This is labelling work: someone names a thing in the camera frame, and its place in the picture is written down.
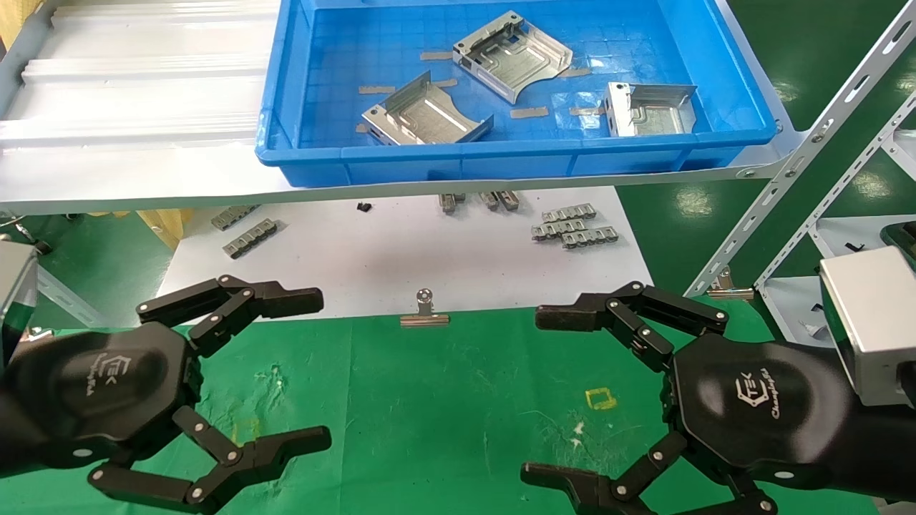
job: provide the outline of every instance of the black robotic arm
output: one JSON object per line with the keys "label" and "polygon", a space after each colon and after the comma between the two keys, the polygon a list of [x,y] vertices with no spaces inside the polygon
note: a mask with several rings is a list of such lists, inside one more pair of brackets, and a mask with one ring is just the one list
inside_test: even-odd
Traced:
{"label": "black robotic arm", "polygon": [[[0,381],[0,477],[108,460],[90,483],[113,499],[214,513],[242,488],[276,479],[295,456],[331,446],[326,427],[269,435],[239,447],[194,411],[200,358],[258,316],[318,312],[318,289],[222,276],[143,302],[142,324],[19,345]],[[185,338],[171,326],[205,316]],[[131,470],[180,433],[216,465],[195,482]]]}
{"label": "black robotic arm", "polygon": [[[696,338],[675,351],[640,315]],[[580,515],[650,514],[638,496],[682,456],[735,495],[692,515],[775,513],[755,480],[916,500],[916,411],[863,405],[833,349],[734,342],[723,337],[727,321],[715,308],[638,282],[540,306],[540,329],[606,329],[662,372],[669,433],[617,479],[526,463],[522,480],[564,490]]]}

